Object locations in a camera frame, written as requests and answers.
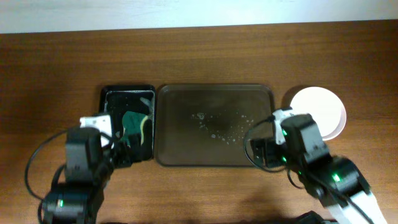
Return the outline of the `yellow green sponge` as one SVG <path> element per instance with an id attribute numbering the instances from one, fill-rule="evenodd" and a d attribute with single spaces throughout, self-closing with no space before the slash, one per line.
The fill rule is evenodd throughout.
<path id="1" fill-rule="evenodd" d="M 144 123 L 148 120 L 148 115 L 127 111 L 122 118 L 123 136 L 121 140 L 125 141 L 128 146 L 131 146 L 131 140 L 128 139 L 131 135 L 138 134 L 141 138 L 141 144 L 144 143 Z"/>

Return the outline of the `pink plate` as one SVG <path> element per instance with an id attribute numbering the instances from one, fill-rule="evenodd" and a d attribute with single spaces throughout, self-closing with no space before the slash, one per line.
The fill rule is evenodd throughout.
<path id="1" fill-rule="evenodd" d="M 345 128 L 345 106 L 336 94 L 326 88 L 304 88 L 293 96 L 290 106 L 295 112 L 312 116 L 324 141 L 336 138 Z"/>

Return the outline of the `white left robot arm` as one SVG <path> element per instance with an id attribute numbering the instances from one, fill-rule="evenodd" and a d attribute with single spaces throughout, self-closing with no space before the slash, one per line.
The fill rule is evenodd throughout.
<path id="1" fill-rule="evenodd" d="M 115 169 L 144 160 L 141 135 L 113 138 L 96 128 L 67 132 L 66 163 L 56 171 L 41 203 L 43 223 L 95 223 Z"/>

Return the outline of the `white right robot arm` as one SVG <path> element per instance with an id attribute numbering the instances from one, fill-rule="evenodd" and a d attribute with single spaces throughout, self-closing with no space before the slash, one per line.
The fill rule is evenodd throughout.
<path id="1" fill-rule="evenodd" d="M 254 167 L 268 172 L 296 173 L 300 189 L 320 201 L 333 217 L 331 223 L 385 223 L 370 184 L 353 161 L 332 156 L 309 114 L 276 114 L 271 138 L 244 136 L 243 150 Z"/>

